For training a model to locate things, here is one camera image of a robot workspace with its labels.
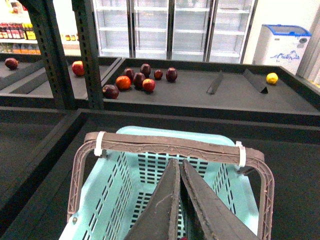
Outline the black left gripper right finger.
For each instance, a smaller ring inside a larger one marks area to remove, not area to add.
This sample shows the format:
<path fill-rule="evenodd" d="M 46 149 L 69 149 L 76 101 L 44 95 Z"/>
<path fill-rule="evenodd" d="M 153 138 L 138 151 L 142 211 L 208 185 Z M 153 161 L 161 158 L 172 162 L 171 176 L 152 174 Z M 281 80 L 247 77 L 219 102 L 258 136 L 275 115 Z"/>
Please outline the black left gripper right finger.
<path fill-rule="evenodd" d="M 187 160 L 180 165 L 180 208 L 189 240 L 258 239 Z"/>

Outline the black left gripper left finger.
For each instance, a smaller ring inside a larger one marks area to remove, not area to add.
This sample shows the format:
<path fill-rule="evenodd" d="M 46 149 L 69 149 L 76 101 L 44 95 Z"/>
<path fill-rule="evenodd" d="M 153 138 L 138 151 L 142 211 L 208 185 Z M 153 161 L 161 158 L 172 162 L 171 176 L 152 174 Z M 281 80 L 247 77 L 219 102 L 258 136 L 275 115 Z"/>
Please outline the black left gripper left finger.
<path fill-rule="evenodd" d="M 178 160 L 171 158 L 146 208 L 125 236 L 126 240 L 176 240 L 181 177 Z"/>

